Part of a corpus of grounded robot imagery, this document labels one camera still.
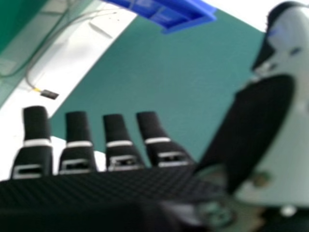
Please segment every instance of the cable connector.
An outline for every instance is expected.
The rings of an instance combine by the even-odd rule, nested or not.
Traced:
[[[59,94],[45,89],[41,91],[41,96],[55,100]]]

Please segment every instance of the blue tray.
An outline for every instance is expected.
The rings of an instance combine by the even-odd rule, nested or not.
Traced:
[[[105,0],[164,27],[169,34],[216,20],[216,8],[202,0]]]

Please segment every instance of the green mat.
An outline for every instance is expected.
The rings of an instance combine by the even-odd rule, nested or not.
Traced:
[[[137,18],[53,116],[53,135],[65,138],[66,112],[85,110],[95,148],[104,151],[101,116],[121,113],[145,154],[135,114],[152,110],[198,160],[234,93],[251,76],[262,40],[243,22],[223,12],[217,16],[215,23],[171,35]]]

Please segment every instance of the green cutting mat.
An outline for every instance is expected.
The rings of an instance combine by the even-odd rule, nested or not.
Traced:
[[[144,152],[136,112],[157,111],[170,136],[199,159],[233,99],[251,76],[262,33],[218,12],[218,21],[171,35],[137,18],[52,118],[65,138],[65,113],[88,112],[97,150],[101,115],[121,113]]]

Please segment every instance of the blue plastic bin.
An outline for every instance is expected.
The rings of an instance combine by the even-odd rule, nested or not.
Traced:
[[[216,8],[202,0],[105,0],[164,27],[169,34],[216,20]]]

